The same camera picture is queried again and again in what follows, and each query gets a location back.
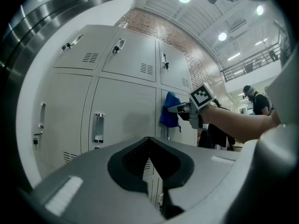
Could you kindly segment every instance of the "metal railing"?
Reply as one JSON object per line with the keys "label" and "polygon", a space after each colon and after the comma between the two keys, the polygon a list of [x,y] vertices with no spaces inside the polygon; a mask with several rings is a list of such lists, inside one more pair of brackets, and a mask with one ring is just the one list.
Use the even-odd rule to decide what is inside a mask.
{"label": "metal railing", "polygon": [[275,62],[279,60],[279,57],[280,45],[279,43],[275,43],[274,45],[271,45],[264,50],[247,57],[235,65],[221,70],[221,72],[223,72],[225,81],[227,82]]}

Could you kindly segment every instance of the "blue cloth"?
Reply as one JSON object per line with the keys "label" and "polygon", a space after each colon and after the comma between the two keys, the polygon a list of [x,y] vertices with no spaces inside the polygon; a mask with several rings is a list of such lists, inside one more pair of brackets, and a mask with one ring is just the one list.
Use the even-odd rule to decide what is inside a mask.
{"label": "blue cloth", "polygon": [[168,92],[163,105],[160,123],[169,128],[179,127],[179,131],[181,132],[181,126],[178,125],[178,115],[176,113],[170,113],[167,110],[167,108],[179,105],[180,103],[179,98],[177,98],[174,93]]}

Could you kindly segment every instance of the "locker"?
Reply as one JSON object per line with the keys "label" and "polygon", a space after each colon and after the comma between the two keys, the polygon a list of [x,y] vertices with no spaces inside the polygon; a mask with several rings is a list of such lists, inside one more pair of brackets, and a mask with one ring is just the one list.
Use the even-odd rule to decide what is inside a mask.
{"label": "locker", "polygon": [[54,67],[94,70],[117,30],[109,26],[85,26],[76,36],[77,44],[66,48]]}
{"label": "locker", "polygon": [[90,117],[89,150],[133,137],[155,136],[155,113],[155,88],[99,78]]}
{"label": "locker", "polygon": [[148,198],[156,205],[156,198],[158,193],[159,175],[145,176],[142,178],[148,185]]}
{"label": "locker", "polygon": [[57,169],[81,154],[81,120],[92,77],[53,73],[44,92],[40,157]]}
{"label": "locker", "polygon": [[150,161],[150,159],[147,160],[145,167],[144,167],[144,172],[143,172],[143,176],[150,176],[154,174],[154,165],[153,163]]}
{"label": "locker", "polygon": [[[49,77],[46,77],[44,79],[45,83],[49,79]],[[34,152],[34,156],[36,159],[37,167],[39,170],[39,173],[41,175],[41,178],[44,179],[46,176],[48,176],[50,173],[52,173],[55,168],[52,165],[49,165],[45,163],[43,156],[42,156],[42,146],[41,146],[41,138],[42,135],[40,135],[40,132],[42,129],[39,127],[41,120],[41,109],[42,109],[42,103],[45,102],[44,99],[44,86],[41,86],[40,89],[38,90],[35,98],[35,103],[33,106],[33,116],[32,116],[32,149]]]}
{"label": "locker", "polygon": [[[163,42],[159,42],[159,51],[161,84],[190,92],[189,70],[184,53]],[[169,63],[168,70],[164,67],[166,62]]]}
{"label": "locker", "polygon": [[123,30],[114,47],[121,45],[119,52],[111,49],[103,71],[156,82],[155,39]]}
{"label": "locker", "polygon": [[[166,95],[168,91],[162,90],[162,106],[165,102]],[[180,99],[182,102],[188,102],[189,96],[181,95],[175,93],[176,97]],[[192,129],[190,123],[188,121],[184,121],[181,119],[181,117],[178,116],[178,124],[181,126],[181,133],[179,132],[179,127],[170,128],[171,133],[171,140],[180,142],[183,144],[188,145],[196,145],[196,132],[197,130]],[[166,126],[162,125],[162,137],[166,138]]]}
{"label": "locker", "polygon": [[161,211],[163,205],[163,179],[159,177],[157,186],[157,196],[155,200],[155,207]]}

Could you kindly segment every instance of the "human arm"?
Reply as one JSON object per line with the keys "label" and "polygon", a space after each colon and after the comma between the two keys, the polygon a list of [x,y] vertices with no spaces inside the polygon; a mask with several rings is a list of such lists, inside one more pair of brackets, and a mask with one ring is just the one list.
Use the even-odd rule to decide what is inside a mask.
{"label": "human arm", "polygon": [[242,143],[258,139],[280,122],[276,111],[270,116],[244,115],[207,105],[199,112],[205,124],[213,124]]}
{"label": "human arm", "polygon": [[263,115],[266,115],[266,116],[269,115],[269,109],[267,106],[262,109],[262,113],[263,113]]}

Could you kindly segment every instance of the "black shirt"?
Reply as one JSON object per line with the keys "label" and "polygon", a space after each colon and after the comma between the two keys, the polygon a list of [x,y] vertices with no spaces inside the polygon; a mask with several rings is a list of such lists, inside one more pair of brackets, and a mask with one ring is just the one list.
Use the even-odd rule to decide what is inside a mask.
{"label": "black shirt", "polygon": [[256,115],[263,114],[262,109],[264,107],[268,107],[268,109],[269,109],[268,99],[262,94],[257,95],[257,91],[256,91],[255,97],[254,97],[254,100],[253,100],[253,112],[254,112],[254,114],[256,114]]}

